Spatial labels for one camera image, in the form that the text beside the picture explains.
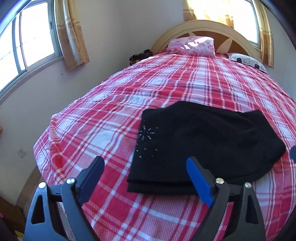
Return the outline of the pink floral pillow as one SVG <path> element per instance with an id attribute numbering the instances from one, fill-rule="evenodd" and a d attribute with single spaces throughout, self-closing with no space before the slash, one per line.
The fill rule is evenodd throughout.
<path id="1" fill-rule="evenodd" d="M 214 39 L 206 36 L 189 36 L 170 40 L 167 48 L 174 54 L 216 57 Z"/>

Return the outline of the yellow curtain at left window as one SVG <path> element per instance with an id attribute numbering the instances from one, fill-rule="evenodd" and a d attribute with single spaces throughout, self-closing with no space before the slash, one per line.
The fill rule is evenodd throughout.
<path id="1" fill-rule="evenodd" d="M 76 1 L 54 1 L 55 22 L 63 58 L 68 70 L 89 62 Z"/>

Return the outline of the yellow curtain behind headboard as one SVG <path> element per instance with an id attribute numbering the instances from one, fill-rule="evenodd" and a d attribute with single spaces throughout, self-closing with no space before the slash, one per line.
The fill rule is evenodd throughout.
<path id="1" fill-rule="evenodd" d="M 274 67 L 274 50 L 273 50 L 273 36 L 271 27 L 267 17 L 266 10 L 260 1 L 252 1 L 254 4 L 260 34 L 260 44 L 255 45 L 259 51 L 263 64 L 273 68 Z"/>

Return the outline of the left window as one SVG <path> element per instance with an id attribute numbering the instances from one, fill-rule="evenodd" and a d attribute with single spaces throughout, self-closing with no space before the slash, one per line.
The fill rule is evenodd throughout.
<path id="1" fill-rule="evenodd" d="M 1 93 L 60 56 L 54 1 L 29 1 L 1 32 Z"/>

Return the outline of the white wall socket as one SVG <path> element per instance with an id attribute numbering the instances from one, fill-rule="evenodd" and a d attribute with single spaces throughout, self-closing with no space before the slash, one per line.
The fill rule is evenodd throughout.
<path id="1" fill-rule="evenodd" d="M 23 158 L 25 155 L 26 155 L 27 151 L 23 148 L 23 147 L 20 147 L 18 150 L 17 150 L 17 154 Z"/>

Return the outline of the red plaid bed sheet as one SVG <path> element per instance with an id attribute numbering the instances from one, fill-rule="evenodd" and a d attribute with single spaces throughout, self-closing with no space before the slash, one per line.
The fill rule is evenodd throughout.
<path id="1" fill-rule="evenodd" d="M 176 101 L 263 112 L 290 149 L 295 101 L 267 74 L 215 58 L 159 53 L 107 78 L 51 117 L 34 145 L 49 185 L 76 177 L 96 156 L 106 166 L 83 211 L 101 240 L 189 240 L 208 207 L 196 196 L 144 196 L 127 191 L 142 112 Z"/>

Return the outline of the beige wooden headboard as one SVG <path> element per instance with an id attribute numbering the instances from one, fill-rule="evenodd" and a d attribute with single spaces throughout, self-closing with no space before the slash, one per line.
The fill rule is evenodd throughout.
<path id="1" fill-rule="evenodd" d="M 152 52 L 166 48 L 172 39 L 189 36 L 212 37 L 216 53 L 240 53 L 261 61 L 259 51 L 240 33 L 229 26 L 208 20 L 187 21 L 169 29 L 152 46 Z"/>

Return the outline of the black pants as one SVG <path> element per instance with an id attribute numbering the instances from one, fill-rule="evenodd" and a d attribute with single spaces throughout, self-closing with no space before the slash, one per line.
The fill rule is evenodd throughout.
<path id="1" fill-rule="evenodd" d="M 145 109 L 127 190 L 196 194 L 186 170 L 189 157 L 229 184 L 253 182 L 269 172 L 285 151 L 284 142 L 259 110 L 242 113 L 186 101 Z"/>

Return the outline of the white patterned pillow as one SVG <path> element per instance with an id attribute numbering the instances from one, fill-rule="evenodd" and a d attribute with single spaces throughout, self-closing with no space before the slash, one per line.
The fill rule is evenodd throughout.
<path id="1" fill-rule="evenodd" d="M 239 53 L 227 53 L 226 55 L 231 61 L 254 67 L 255 69 L 267 74 L 267 70 L 264 65 L 257 61 L 255 58 Z"/>

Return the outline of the window behind headboard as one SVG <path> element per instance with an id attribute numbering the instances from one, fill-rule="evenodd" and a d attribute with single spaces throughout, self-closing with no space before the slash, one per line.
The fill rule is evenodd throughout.
<path id="1" fill-rule="evenodd" d="M 259 45 L 258 20 L 252 1 L 196 0 L 183 1 L 184 20 L 208 20 L 222 23 Z"/>

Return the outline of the black item beside bed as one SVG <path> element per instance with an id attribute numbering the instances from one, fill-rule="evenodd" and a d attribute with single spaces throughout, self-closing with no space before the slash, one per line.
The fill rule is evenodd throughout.
<path id="1" fill-rule="evenodd" d="M 146 49 L 145 51 L 142 51 L 141 53 L 134 54 L 130 56 L 129 58 L 129 65 L 133 65 L 135 63 L 138 63 L 144 59 L 147 59 L 149 57 L 153 56 L 153 52 L 150 49 Z"/>

